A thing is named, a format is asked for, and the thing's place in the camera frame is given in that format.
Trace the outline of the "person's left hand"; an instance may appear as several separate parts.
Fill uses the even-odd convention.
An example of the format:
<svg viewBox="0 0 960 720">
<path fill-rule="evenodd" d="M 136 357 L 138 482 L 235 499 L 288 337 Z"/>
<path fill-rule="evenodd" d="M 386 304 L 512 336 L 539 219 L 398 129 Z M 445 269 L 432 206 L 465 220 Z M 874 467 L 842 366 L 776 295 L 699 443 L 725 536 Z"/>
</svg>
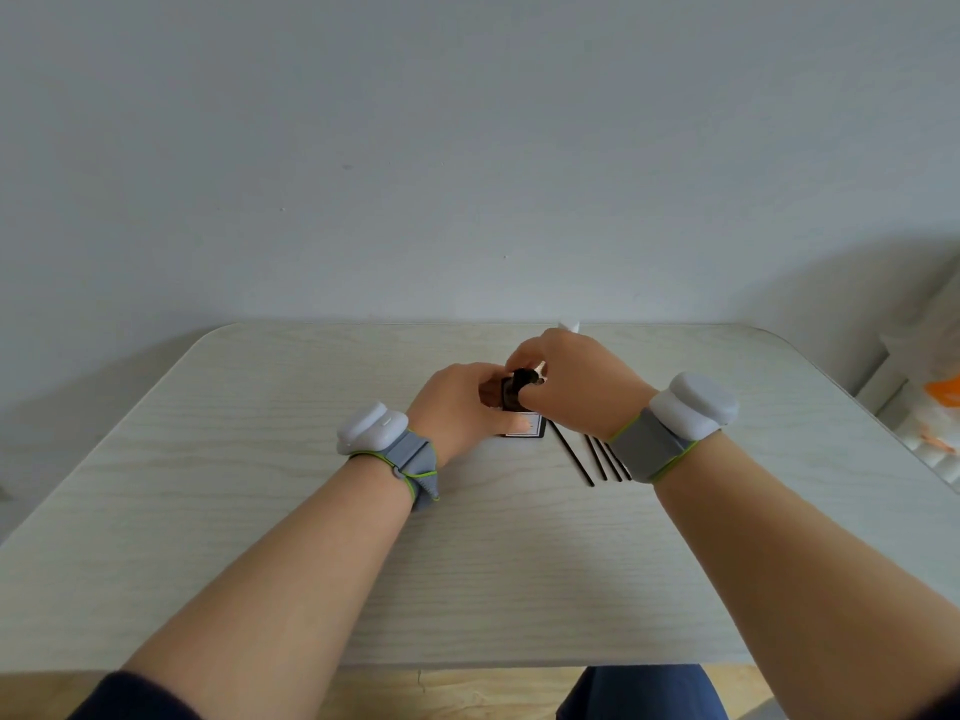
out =
<svg viewBox="0 0 960 720">
<path fill-rule="evenodd" d="M 482 414 L 502 411 L 499 387 L 508 375 L 495 363 L 453 363 L 421 388 L 406 415 L 410 429 L 432 442 L 439 470 L 494 438 L 480 434 Z"/>
</svg>

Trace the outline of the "person's right hand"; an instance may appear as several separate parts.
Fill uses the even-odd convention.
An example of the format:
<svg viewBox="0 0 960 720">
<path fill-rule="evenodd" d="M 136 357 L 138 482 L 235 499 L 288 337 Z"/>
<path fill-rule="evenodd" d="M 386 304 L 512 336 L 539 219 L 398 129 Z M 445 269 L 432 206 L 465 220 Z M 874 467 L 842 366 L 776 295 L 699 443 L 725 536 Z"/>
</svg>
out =
<svg viewBox="0 0 960 720">
<path fill-rule="evenodd" d="M 658 393 L 595 338 L 557 327 L 523 341 L 506 370 L 533 369 L 542 360 L 553 386 L 548 420 L 606 443 Z"/>
</svg>

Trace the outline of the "small black square bottle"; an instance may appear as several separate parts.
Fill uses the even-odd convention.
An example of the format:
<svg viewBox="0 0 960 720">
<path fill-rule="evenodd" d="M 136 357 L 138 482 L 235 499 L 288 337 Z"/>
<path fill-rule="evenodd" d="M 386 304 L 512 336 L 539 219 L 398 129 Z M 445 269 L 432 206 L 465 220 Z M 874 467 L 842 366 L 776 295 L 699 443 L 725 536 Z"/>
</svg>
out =
<svg viewBox="0 0 960 720">
<path fill-rule="evenodd" d="M 526 410 L 520 401 L 520 392 L 529 385 L 539 386 L 545 382 L 537 369 L 517 369 L 500 383 L 500 406 L 503 412 L 519 414 L 526 420 L 527 428 L 500 435 L 504 439 L 538 440 L 546 434 L 546 423 L 541 414 Z"/>
</svg>

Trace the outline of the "white plastic tube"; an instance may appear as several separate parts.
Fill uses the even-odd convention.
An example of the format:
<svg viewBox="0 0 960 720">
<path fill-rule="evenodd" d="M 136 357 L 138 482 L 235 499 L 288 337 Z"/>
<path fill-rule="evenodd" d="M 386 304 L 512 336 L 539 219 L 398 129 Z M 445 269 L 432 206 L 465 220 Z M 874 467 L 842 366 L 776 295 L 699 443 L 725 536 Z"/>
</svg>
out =
<svg viewBox="0 0 960 720">
<path fill-rule="evenodd" d="M 578 334 L 580 332 L 581 322 L 579 320 L 565 318 L 559 320 L 556 327 L 563 331 Z M 534 368 L 534 371 L 537 373 L 538 378 L 544 379 L 546 377 L 546 360 L 541 360 Z"/>
</svg>

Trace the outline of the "person's left forearm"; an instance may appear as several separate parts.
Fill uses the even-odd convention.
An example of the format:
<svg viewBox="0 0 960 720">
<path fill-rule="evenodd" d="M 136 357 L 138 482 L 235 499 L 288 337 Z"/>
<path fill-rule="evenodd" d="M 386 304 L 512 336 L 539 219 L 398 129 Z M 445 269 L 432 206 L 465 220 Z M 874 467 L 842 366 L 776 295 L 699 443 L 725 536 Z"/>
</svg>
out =
<svg viewBox="0 0 960 720">
<path fill-rule="evenodd" d="M 124 670 L 202 720 L 314 720 L 412 503 L 386 462 L 350 459 Z"/>
</svg>

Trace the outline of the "person's right forearm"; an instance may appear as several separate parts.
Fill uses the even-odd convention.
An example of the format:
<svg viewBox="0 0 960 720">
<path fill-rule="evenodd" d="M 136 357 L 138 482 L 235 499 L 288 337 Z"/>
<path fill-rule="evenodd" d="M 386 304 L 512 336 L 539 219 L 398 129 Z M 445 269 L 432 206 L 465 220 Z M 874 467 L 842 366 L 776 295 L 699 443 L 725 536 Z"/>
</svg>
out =
<svg viewBox="0 0 960 720">
<path fill-rule="evenodd" d="M 654 492 L 790 720 L 910 720 L 960 685 L 960 607 L 726 435 Z"/>
</svg>

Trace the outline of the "person's blue trouser leg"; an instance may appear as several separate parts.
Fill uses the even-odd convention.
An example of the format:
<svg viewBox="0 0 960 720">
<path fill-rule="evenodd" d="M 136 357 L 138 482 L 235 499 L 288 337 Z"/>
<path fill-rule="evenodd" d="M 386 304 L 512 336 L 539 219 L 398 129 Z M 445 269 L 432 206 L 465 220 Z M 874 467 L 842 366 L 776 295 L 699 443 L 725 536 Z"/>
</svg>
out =
<svg viewBox="0 0 960 720">
<path fill-rule="evenodd" d="M 588 666 L 556 720 L 729 720 L 699 664 Z"/>
</svg>

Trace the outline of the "white plastic bag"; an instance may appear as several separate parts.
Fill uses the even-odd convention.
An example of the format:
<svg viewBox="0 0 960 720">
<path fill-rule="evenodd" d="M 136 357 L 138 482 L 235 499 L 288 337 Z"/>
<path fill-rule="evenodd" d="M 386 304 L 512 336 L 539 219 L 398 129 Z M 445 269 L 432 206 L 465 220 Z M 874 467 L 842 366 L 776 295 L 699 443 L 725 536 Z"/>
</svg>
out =
<svg viewBox="0 0 960 720">
<path fill-rule="evenodd" d="M 960 495 L 960 409 L 923 391 L 960 374 L 960 261 L 939 287 L 883 324 L 884 358 L 855 399 Z"/>
</svg>

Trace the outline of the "person's dark left sleeve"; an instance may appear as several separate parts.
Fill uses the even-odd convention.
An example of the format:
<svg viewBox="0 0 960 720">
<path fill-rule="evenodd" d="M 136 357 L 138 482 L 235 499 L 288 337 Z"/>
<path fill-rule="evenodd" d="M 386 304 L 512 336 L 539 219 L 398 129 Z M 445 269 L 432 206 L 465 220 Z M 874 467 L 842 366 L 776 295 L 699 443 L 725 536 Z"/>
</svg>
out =
<svg viewBox="0 0 960 720">
<path fill-rule="evenodd" d="M 188 703 L 148 678 L 107 674 L 66 720 L 204 720 Z"/>
</svg>

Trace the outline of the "person's dark sleeve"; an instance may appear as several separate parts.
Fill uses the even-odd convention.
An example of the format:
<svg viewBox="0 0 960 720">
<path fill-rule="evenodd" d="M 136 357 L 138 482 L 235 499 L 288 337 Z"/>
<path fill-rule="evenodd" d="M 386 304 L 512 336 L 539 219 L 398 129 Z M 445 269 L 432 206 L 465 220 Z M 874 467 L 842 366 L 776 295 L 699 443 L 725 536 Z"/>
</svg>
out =
<svg viewBox="0 0 960 720">
<path fill-rule="evenodd" d="M 148 678 L 107 674 L 66 720 L 204 720 L 188 703 Z"/>
<path fill-rule="evenodd" d="M 910 720 L 960 720 L 960 684 Z"/>
</svg>

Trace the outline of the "person's dark right sleeve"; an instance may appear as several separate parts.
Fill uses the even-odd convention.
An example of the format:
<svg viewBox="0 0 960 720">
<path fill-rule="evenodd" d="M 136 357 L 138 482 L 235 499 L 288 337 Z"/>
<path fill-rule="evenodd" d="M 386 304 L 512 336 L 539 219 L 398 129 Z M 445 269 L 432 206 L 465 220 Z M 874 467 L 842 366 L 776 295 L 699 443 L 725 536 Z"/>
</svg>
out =
<svg viewBox="0 0 960 720">
<path fill-rule="evenodd" d="M 960 684 L 910 720 L 960 720 Z"/>
</svg>

